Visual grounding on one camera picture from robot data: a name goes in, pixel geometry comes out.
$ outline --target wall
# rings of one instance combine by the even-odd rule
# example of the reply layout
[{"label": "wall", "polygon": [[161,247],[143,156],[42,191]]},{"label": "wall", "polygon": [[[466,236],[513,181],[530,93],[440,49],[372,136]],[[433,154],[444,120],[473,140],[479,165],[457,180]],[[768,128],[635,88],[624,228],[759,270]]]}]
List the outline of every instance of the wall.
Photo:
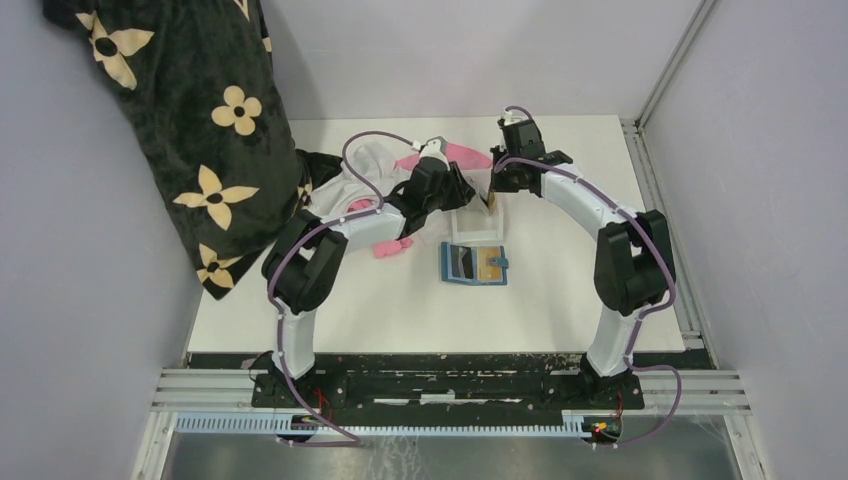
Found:
[{"label": "wall", "polygon": [[848,3],[721,2],[647,142],[777,478],[844,478]]},{"label": "wall", "polygon": [[0,4],[0,478],[128,478],[200,290],[90,47]]},{"label": "wall", "polygon": [[635,118],[698,0],[263,0],[293,119]]}]

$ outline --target cable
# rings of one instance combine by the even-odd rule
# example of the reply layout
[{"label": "cable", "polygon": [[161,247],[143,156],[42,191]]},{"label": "cable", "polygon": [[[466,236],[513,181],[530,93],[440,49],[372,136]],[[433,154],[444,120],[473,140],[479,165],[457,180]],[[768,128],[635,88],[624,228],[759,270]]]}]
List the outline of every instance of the cable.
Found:
[{"label": "cable", "polygon": [[618,448],[625,445],[632,445],[653,437],[668,426],[668,424],[671,422],[672,417],[674,417],[675,412],[677,412],[677,407],[680,406],[680,398],[683,396],[683,379],[680,377],[680,372],[678,372],[677,369],[672,367],[671,365],[637,367],[633,365],[633,363],[630,361],[630,355],[633,354],[633,347],[636,345],[636,338],[639,336],[639,330],[642,328],[642,321],[645,319],[645,317],[652,313],[656,313],[671,307],[674,304],[674,300],[677,298],[677,289],[675,288],[674,279],[671,276],[671,271],[668,269],[668,265],[666,265],[665,260],[663,260],[662,255],[660,255],[660,252],[659,250],[657,250],[657,246],[654,245],[654,242],[651,240],[651,237],[648,235],[647,232],[645,232],[645,229],[643,229],[642,226],[639,225],[639,222],[637,222],[636,219],[634,219],[629,213],[624,211],[624,209],[622,209],[613,199],[608,197],[604,192],[602,192],[598,187],[594,186],[588,180],[582,177],[578,177],[572,172],[552,167],[550,165],[545,165],[541,162],[528,160],[526,158],[521,157],[507,157],[506,155],[494,165],[493,168],[495,173],[500,172],[511,163],[522,163],[524,165],[530,165],[532,167],[536,167],[548,172],[554,172],[558,175],[562,175],[563,177],[575,181],[576,183],[583,186],[583,188],[589,190],[599,200],[604,202],[610,209],[612,209],[615,213],[621,215],[625,220],[627,220],[628,223],[630,223],[631,226],[633,226],[633,228],[636,230],[636,233],[638,233],[639,237],[642,239],[642,243],[645,244],[645,247],[648,248],[648,250],[651,252],[651,255],[653,255],[654,257],[654,260],[656,260],[657,265],[659,265],[663,277],[665,277],[666,284],[668,285],[668,299],[659,305],[652,305],[650,307],[647,307],[641,310],[636,315],[636,323],[633,325],[633,331],[630,333],[630,338],[627,341],[627,348],[624,351],[624,365],[627,366],[628,369],[633,370],[634,372],[652,372],[660,370],[670,371],[674,375],[674,378],[677,380],[677,392],[675,393],[674,402],[671,404],[671,409],[669,410],[668,415],[666,415],[666,417],[662,420],[662,422],[660,422],[659,425],[656,426],[656,428],[639,437],[619,442],[615,444],[613,448]]},{"label": "cable", "polygon": [[344,162],[345,166],[350,171],[350,173],[353,174],[354,177],[359,179],[359,181],[361,181],[363,184],[365,184],[365,186],[367,186],[369,189],[371,189],[374,192],[374,194],[377,196],[377,206],[375,208],[370,208],[370,209],[367,209],[367,210],[359,210],[357,212],[352,212],[349,215],[345,215],[345,216],[339,217],[335,220],[331,220],[327,223],[322,224],[318,228],[311,230],[309,233],[304,235],[303,238],[298,240],[298,242],[295,243],[294,247],[292,247],[292,249],[289,250],[288,253],[286,253],[286,256],[283,257],[283,261],[280,262],[280,265],[277,266],[277,269],[274,271],[274,274],[271,276],[271,279],[268,281],[268,300],[274,305],[274,307],[277,308],[277,312],[278,312],[277,355],[279,355],[279,358],[280,358],[280,366],[282,366],[283,378],[286,381],[286,385],[288,385],[289,390],[291,391],[292,396],[294,396],[297,403],[299,403],[301,407],[303,407],[307,412],[309,412],[310,415],[312,415],[315,419],[317,419],[318,421],[323,423],[327,428],[329,428],[329,429],[331,429],[331,430],[333,430],[337,433],[340,433],[341,435],[344,435],[345,437],[347,437],[351,440],[351,441],[321,442],[321,443],[289,442],[289,445],[292,445],[292,446],[299,446],[299,447],[356,447],[356,446],[362,445],[362,439],[361,438],[354,435],[353,433],[348,432],[347,430],[343,429],[342,427],[339,427],[338,425],[334,424],[330,420],[327,420],[326,418],[321,416],[320,413],[318,413],[317,411],[315,411],[315,409],[313,409],[312,407],[309,406],[309,404],[306,402],[306,400],[304,400],[304,398],[297,391],[297,388],[294,385],[294,381],[291,378],[291,373],[289,372],[289,369],[286,366],[285,355],[282,353],[283,352],[283,332],[285,331],[283,329],[283,324],[285,322],[286,315],[285,315],[285,308],[283,307],[282,303],[280,301],[278,301],[276,299],[276,297],[274,296],[274,286],[277,285],[277,282],[280,280],[280,276],[283,273],[283,269],[286,268],[286,265],[289,264],[291,259],[313,237],[315,237],[316,235],[318,235],[322,231],[327,230],[328,228],[332,228],[336,225],[340,225],[340,224],[344,223],[345,221],[356,220],[358,218],[363,218],[363,217],[367,217],[369,215],[374,215],[374,214],[380,213],[382,211],[383,205],[385,204],[385,198],[383,198],[383,194],[380,193],[380,190],[373,183],[368,181],[367,178],[362,176],[359,172],[357,172],[353,168],[353,166],[351,166],[350,161],[348,160],[348,157],[347,157],[347,149],[350,146],[350,144],[353,143],[355,140],[362,138],[362,137],[365,137],[367,135],[380,135],[380,136],[384,136],[384,137],[394,138],[395,140],[399,140],[399,141],[406,143],[407,145],[410,145],[410,146],[412,145],[412,142],[410,140],[407,140],[406,138],[401,137],[400,135],[395,135],[394,133],[383,132],[383,131],[379,131],[379,130],[369,130],[369,131],[366,131],[366,132],[357,133],[356,135],[350,137],[350,139],[348,139],[348,141],[345,142],[344,146],[342,147],[342,161]]},{"label": "cable", "polygon": [[518,106],[518,105],[510,105],[510,106],[504,108],[504,111],[506,111],[506,112],[508,112],[510,110],[515,110],[516,112],[521,112],[522,115],[527,117],[527,120],[533,120],[533,115],[530,113],[529,110],[527,110],[524,107],[521,107],[521,106]]}]

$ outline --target gray floor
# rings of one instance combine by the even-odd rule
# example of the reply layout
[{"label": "gray floor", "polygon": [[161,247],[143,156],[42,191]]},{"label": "gray floor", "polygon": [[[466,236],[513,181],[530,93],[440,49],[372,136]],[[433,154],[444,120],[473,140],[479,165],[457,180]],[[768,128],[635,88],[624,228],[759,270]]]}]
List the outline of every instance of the gray floor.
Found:
[{"label": "gray floor", "polygon": [[[625,438],[654,419],[627,417]],[[290,448],[258,435],[177,434],[167,479],[739,479],[721,417],[677,417],[645,443],[592,452],[569,438],[370,437],[365,448]]]}]

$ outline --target robotic arm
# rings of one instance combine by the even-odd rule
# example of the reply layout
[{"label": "robotic arm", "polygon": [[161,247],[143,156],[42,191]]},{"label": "robotic arm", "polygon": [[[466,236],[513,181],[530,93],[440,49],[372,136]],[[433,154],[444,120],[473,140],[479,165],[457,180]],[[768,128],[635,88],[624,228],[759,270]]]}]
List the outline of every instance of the robotic arm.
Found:
[{"label": "robotic arm", "polygon": [[[529,190],[565,210],[598,242],[594,283],[604,307],[595,340],[581,359],[580,369],[590,394],[613,388],[631,374],[624,354],[636,323],[634,311],[660,302],[668,287],[654,257],[619,210],[636,218],[673,275],[665,217],[655,210],[637,213],[632,208],[612,208],[603,200],[609,198],[602,192],[593,191],[588,182],[581,183],[583,175],[570,157],[560,151],[546,152],[532,119],[520,120],[505,113],[499,125],[504,141],[492,149],[496,168],[492,170],[490,191]],[[301,377],[314,365],[315,310],[329,296],[346,251],[408,236],[421,228],[433,211],[459,208],[476,194],[456,164],[447,161],[446,146],[441,137],[429,140],[410,179],[395,187],[379,214],[324,230],[304,245],[313,250],[309,259],[296,254],[284,267],[273,290],[285,308],[283,331],[278,335],[292,378]],[[506,157],[533,159],[566,175],[521,163],[498,168],[497,162]],[[286,253],[321,224],[318,217],[300,211],[265,260],[263,275],[272,278]],[[631,246],[640,252],[634,256]],[[273,358],[282,370],[279,357]]]}]

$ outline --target pink object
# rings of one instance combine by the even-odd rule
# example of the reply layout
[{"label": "pink object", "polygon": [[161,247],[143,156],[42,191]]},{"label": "pink object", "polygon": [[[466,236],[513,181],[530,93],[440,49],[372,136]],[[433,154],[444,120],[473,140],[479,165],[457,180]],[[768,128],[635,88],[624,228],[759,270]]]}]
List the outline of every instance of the pink object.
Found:
[{"label": "pink object", "polygon": [[[488,155],[474,150],[473,148],[463,147],[449,143],[446,156],[448,161],[456,162],[460,170],[483,170],[492,168],[492,159]],[[418,155],[410,155],[397,161],[395,168],[412,171],[415,165],[418,164]]]},{"label": "pink object", "polygon": [[[357,210],[363,210],[370,206],[374,205],[373,200],[363,199],[357,200],[350,204],[348,207],[348,212],[355,212]],[[411,238],[401,238],[400,240],[391,240],[388,242],[382,242],[374,245],[374,256],[377,258],[385,258],[391,255],[396,255],[405,249],[412,246]]]}]

